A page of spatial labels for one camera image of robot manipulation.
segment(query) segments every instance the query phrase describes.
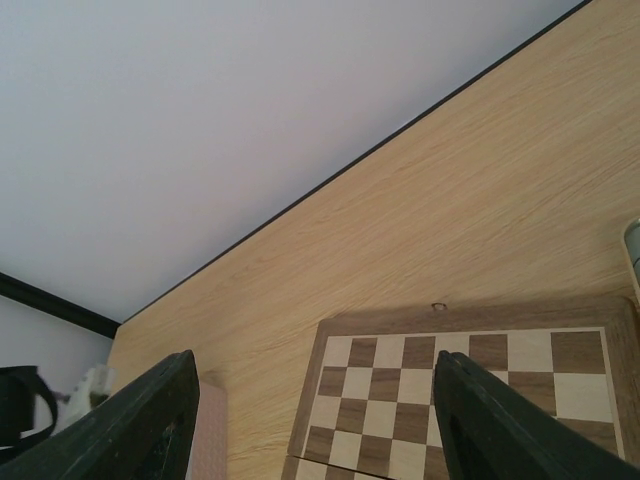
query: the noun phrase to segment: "pink object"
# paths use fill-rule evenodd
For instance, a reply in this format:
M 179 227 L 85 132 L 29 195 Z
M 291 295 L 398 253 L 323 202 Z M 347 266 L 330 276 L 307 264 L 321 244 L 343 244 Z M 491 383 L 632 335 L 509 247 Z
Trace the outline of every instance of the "pink object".
M 227 394 L 203 382 L 187 478 L 227 478 Z

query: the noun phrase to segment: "white object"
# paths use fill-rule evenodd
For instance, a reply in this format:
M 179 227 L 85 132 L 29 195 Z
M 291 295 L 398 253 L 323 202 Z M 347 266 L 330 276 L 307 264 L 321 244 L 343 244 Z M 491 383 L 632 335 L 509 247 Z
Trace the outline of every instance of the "white object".
M 65 429 L 96 408 L 111 393 L 116 371 L 106 365 L 90 369 L 76 386 L 64 409 L 60 428 Z

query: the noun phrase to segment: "chessboard frame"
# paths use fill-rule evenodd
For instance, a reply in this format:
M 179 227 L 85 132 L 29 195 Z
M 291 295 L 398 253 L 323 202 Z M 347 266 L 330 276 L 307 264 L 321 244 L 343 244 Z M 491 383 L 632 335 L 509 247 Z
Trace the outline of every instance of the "chessboard frame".
M 604 328 L 625 458 L 640 465 L 640 343 L 635 305 L 624 297 L 434 311 L 430 305 L 340 314 L 318 325 L 287 453 L 303 458 L 304 441 L 330 336 Z

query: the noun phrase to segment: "metal object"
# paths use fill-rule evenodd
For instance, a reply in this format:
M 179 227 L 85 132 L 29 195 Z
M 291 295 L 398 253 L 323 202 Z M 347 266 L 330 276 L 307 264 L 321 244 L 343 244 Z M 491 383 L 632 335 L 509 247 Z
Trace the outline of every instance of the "metal object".
M 635 280 L 640 283 L 640 219 L 634 220 L 625 229 L 624 245 L 636 276 Z

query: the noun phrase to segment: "black strap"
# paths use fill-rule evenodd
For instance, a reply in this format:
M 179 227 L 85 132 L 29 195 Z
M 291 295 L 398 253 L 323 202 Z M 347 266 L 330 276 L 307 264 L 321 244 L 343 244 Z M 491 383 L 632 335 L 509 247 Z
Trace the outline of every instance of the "black strap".
M 0 450 L 0 465 L 13 460 L 22 452 L 29 450 L 43 440 L 49 438 L 56 427 L 56 423 L 58 422 L 58 403 L 56 402 L 56 399 L 49 387 L 47 387 L 47 384 L 44 383 L 44 380 L 42 380 L 42 378 L 40 378 L 40 375 L 22 369 L 13 370 L 6 373 L 6 375 L 19 381 L 30 392 L 35 395 L 39 395 L 44 399 L 47 406 L 49 407 L 49 410 L 51 411 L 51 425 L 49 425 L 44 430 L 29 435 L 28 437 L 21 438 L 18 442 L 15 443 L 15 445 L 9 448 Z

